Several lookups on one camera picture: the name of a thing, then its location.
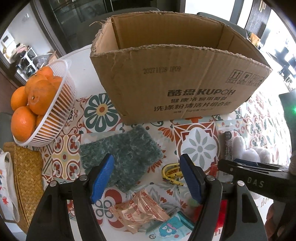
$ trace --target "woven basket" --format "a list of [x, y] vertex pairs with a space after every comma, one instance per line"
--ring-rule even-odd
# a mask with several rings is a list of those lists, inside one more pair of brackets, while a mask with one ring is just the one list
[[14, 142], [4, 143], [3, 151], [10, 153], [13, 163], [20, 213], [20, 221], [17, 225], [27, 233], [35, 209], [43, 195], [41, 153], [17, 146]]

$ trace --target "orange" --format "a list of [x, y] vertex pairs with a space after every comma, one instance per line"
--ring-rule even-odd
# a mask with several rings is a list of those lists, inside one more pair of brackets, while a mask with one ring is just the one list
[[36, 128], [39, 126], [40, 122], [42, 121], [44, 115], [38, 115], [36, 118]]
[[42, 74], [34, 74], [32, 75], [25, 86], [25, 93], [29, 96], [31, 88], [40, 80], [47, 80], [47, 78]]
[[58, 90], [63, 78], [60, 76], [53, 76], [47, 80]]
[[[52, 114], [49, 114], [49, 116], [51, 117], [51, 118], [49, 118], [49, 120], [51, 122], [53, 122], [54, 124], [56, 124], [56, 125], [59, 126], [59, 122], [58, 122], [59, 121], [59, 118], [56, 117], [56, 116], [54, 116], [54, 115], [52, 115]], [[38, 124], [40, 124], [40, 122], [41, 122], [41, 120], [42, 120], [43, 117], [44, 117], [43, 115], [39, 115], [37, 117], [37, 122], [39, 122]], [[54, 136], [55, 135], [55, 132], [54, 131], [56, 131], [56, 128], [54, 128], [55, 125], [52, 124], [51, 122], [49, 122], [47, 120], [44, 122], [43, 126], [40, 128], [40, 131], [39, 131], [39, 134], [41, 136], [46, 137], [46, 138], [49, 138], [47, 135], [50, 135], [50, 136]]]
[[53, 77], [54, 73], [52, 71], [52, 69], [48, 66], [43, 66], [42, 68], [40, 68], [36, 74], [42, 74], [44, 75], [47, 79]]
[[31, 109], [30, 109], [30, 106], [29, 105], [26, 105], [25, 106], [29, 111], [32, 111]]
[[25, 142], [35, 131], [36, 116], [26, 106], [15, 110], [11, 118], [11, 133], [20, 141]]
[[26, 106], [28, 104], [28, 95], [25, 93], [25, 87], [19, 87], [13, 92], [10, 100], [10, 105], [13, 111], [18, 107]]
[[47, 80], [38, 81], [32, 87], [28, 97], [30, 109], [36, 115], [45, 115], [56, 92], [55, 87]]

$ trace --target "green scouring pad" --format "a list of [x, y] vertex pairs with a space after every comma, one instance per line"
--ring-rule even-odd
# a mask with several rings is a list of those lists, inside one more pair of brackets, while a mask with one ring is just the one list
[[86, 174], [98, 166], [107, 153], [115, 159], [107, 187], [115, 185], [122, 192], [134, 187], [148, 167], [163, 158], [162, 150], [141, 125], [129, 132], [81, 145], [80, 162]]

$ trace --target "white fabric bag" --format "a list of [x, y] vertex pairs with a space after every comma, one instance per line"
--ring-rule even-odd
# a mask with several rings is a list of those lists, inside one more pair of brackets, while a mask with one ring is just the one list
[[13, 166], [9, 152], [0, 149], [0, 202], [7, 207], [12, 218], [20, 221], [18, 212], [17, 195], [13, 179]]

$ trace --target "patterned tablecloth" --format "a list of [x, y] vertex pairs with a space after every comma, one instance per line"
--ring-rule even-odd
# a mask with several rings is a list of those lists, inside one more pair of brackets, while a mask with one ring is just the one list
[[[108, 211], [108, 207], [125, 202], [132, 194], [145, 188], [151, 197], [165, 210], [179, 207], [190, 212], [190, 193], [185, 186], [177, 186], [162, 180], [161, 169], [168, 163], [178, 162], [182, 153], [188, 153], [196, 165], [208, 172], [216, 165], [221, 152], [218, 132], [221, 127], [233, 125], [234, 135], [241, 135], [247, 146], [267, 147], [272, 152], [272, 161], [288, 165], [291, 153], [290, 134], [284, 120], [278, 96], [264, 92], [261, 87], [248, 102], [228, 115], [187, 118], [184, 120], [159, 121], [141, 124], [162, 149], [164, 158], [148, 168], [146, 174], [128, 193], [117, 188], [108, 188], [102, 199], [93, 205], [98, 223], [108, 238], [120, 233], [122, 239], [131, 238], [123, 225]], [[44, 187], [52, 180], [59, 183], [74, 181], [84, 174], [80, 164], [79, 147], [98, 139], [129, 131], [134, 125], [126, 126], [116, 112], [108, 95], [102, 90], [98, 95], [76, 100], [71, 115], [60, 135], [50, 145], [36, 148], [42, 153]], [[258, 200], [261, 208], [267, 202]], [[73, 202], [68, 201], [69, 217], [75, 220]]]

